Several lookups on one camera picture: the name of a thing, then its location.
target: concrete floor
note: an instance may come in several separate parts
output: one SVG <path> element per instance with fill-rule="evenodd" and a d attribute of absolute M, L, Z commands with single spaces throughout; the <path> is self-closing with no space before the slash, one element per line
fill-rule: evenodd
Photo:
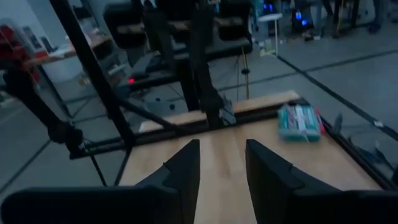
<path fill-rule="evenodd" d="M 398 81 L 395 71 L 398 69 L 396 28 L 387 25 L 378 35 L 369 35 L 365 29 L 357 29 L 351 36 L 340 40 L 322 39 L 309 43 L 284 44 L 280 46 L 280 55 L 373 117 L 398 129 L 398 107 L 392 103 L 398 95 L 398 89 L 395 88 Z M 236 57 L 223 58 L 210 62 L 209 66 L 214 86 L 230 100 L 239 101 L 245 99 L 242 86 L 244 79 L 237 74 L 235 61 Z M 279 59 L 270 56 L 260 58 L 255 50 L 248 55 L 248 61 L 251 70 L 251 98 L 295 90 L 318 108 L 329 122 L 333 122 L 342 113 L 344 125 L 366 124 L 352 110 Z M 243 67 L 241 58 L 238 66 L 239 70 Z M 159 115 L 187 111 L 183 100 L 171 88 L 182 94 L 179 84 L 174 83 L 154 88 L 146 96 L 148 101 L 154 101 L 157 97 L 163 101 L 154 110 Z M 64 98 L 76 95 L 76 91 L 71 91 L 70 88 L 60 91 Z M 63 117 L 48 92 L 43 91 L 42 98 Z M 168 109 L 171 102 L 176 105 L 175 111 Z M 69 108 L 74 112 L 83 103 L 85 102 L 75 103 Z M 75 119 L 103 113 L 104 108 L 99 99 L 94 99 L 83 107 Z M 136 130 L 142 120 L 129 113 L 126 116 L 135 124 L 133 129 Z M 94 141 L 118 135 L 113 123 L 104 117 L 80 122 L 77 127 L 84 131 L 86 138 Z M 381 143 L 381 151 L 389 162 L 398 164 L 398 152 L 395 150 L 398 143 L 387 136 L 375 131 L 358 136 L 354 141 L 363 148 L 372 149 L 375 140 Z M 16 190 L 28 187 L 101 185 L 90 159 L 70 161 L 65 146 L 50 142 L 47 130 L 23 106 L 0 113 L 0 141 L 0 202 Z M 97 156 L 108 183 L 114 182 L 123 157 L 123 152 Z M 388 170 L 384 170 L 384 173 L 391 175 Z"/>

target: wooden tabletop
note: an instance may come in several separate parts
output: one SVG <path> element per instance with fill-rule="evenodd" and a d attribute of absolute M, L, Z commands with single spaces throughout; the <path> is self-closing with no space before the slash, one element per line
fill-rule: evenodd
<path fill-rule="evenodd" d="M 95 48 L 108 40 L 111 40 L 111 37 L 109 35 L 104 36 L 104 37 L 93 38 L 91 40 L 91 48 Z M 44 57 L 40 57 L 40 58 L 30 59 L 30 60 L 26 61 L 24 65 L 27 67 L 33 66 L 33 65 L 43 65 L 46 63 L 57 62 L 59 60 L 63 60 L 63 59 L 74 57 L 74 56 L 76 56 L 76 50 L 73 48 L 73 49 L 70 49 L 68 52 L 65 52 L 64 54 L 61 54 L 61 55 L 48 55 L 48 56 L 44 56 Z"/>
<path fill-rule="evenodd" d="M 299 96 L 289 91 L 234 104 L 235 112 L 271 106 Z M 189 112 L 167 118 L 186 123 L 205 118 Z M 141 131 L 159 128 L 145 122 Z M 341 190 L 380 189 L 375 181 L 329 136 L 319 142 L 285 142 L 278 136 L 277 119 L 248 123 L 179 139 L 135 147 L 126 164 L 120 185 L 134 185 L 171 158 L 190 140 L 200 140 L 201 176 L 195 223 L 255 223 L 244 150 L 246 139 L 261 144 L 308 174 Z"/>

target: black pole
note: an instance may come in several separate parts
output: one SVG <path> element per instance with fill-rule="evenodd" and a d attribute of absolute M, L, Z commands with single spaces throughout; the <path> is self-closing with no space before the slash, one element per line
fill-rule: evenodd
<path fill-rule="evenodd" d="M 109 83 L 105 80 L 104 73 L 97 62 L 91 47 L 88 45 L 80 25 L 69 6 L 67 0 L 50 0 L 60 22 L 72 42 L 76 54 L 85 68 L 95 90 L 103 102 L 109 117 L 122 137 L 126 147 L 132 147 L 135 141 L 134 133 L 129 123 L 124 118 L 119 105 L 114 97 Z"/>

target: desk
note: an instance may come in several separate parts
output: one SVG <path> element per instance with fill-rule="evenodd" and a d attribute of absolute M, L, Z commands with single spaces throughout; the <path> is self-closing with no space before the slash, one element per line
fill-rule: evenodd
<path fill-rule="evenodd" d="M 276 105 L 299 96 L 293 91 L 235 103 L 235 112 Z M 167 118 L 173 123 L 203 119 L 199 111 Z M 195 223 L 255 223 L 245 170 L 246 139 L 256 139 L 304 172 L 341 190 L 380 189 L 375 181 L 329 136 L 320 142 L 283 142 L 277 120 L 268 119 L 208 133 L 135 147 L 120 185 L 138 183 L 191 139 L 200 139 L 201 179 Z M 141 131 L 160 128 L 145 122 Z"/>
<path fill-rule="evenodd" d="M 94 49 L 104 42 L 111 40 L 111 36 L 97 37 L 92 39 L 91 48 Z M 59 60 L 67 59 L 70 57 L 76 56 L 75 49 L 70 49 L 68 52 L 65 52 L 61 55 L 48 55 L 40 58 L 33 58 L 25 62 L 25 66 L 33 66 L 33 65 L 43 65 L 46 63 L 58 62 Z"/>

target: blue light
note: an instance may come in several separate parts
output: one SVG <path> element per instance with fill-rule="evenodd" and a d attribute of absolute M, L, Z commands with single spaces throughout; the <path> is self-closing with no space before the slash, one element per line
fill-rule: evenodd
<path fill-rule="evenodd" d="M 301 12 L 296 12 L 296 20 L 301 20 Z"/>

